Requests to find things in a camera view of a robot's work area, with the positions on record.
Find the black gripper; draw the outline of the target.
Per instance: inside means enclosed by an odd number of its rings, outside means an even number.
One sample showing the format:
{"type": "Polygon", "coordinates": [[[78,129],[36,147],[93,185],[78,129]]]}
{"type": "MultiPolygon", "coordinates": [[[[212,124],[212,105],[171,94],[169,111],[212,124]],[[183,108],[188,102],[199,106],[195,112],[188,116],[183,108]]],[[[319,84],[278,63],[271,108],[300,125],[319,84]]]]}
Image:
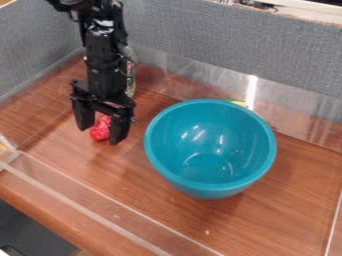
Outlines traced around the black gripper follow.
{"type": "Polygon", "coordinates": [[[72,110],[76,125],[80,131],[87,130],[95,124],[95,113],[100,112],[111,116],[109,143],[117,145],[128,136],[133,119],[135,101],[124,91],[113,95],[100,97],[88,91],[88,84],[81,80],[70,82],[72,110]]]}

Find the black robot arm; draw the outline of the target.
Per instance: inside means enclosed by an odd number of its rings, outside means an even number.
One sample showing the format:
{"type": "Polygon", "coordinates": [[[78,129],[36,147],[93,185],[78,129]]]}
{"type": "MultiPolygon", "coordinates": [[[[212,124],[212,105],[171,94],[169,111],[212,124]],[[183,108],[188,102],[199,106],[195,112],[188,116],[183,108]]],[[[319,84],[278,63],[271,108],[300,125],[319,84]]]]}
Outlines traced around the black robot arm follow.
{"type": "Polygon", "coordinates": [[[72,110],[77,128],[95,124],[95,113],[109,117],[109,143],[119,144],[128,136],[135,118],[135,101],[125,94],[127,64],[124,52],[128,33],[124,26],[121,0],[44,0],[57,12],[68,14],[78,24],[87,80],[70,82],[72,110]]]}

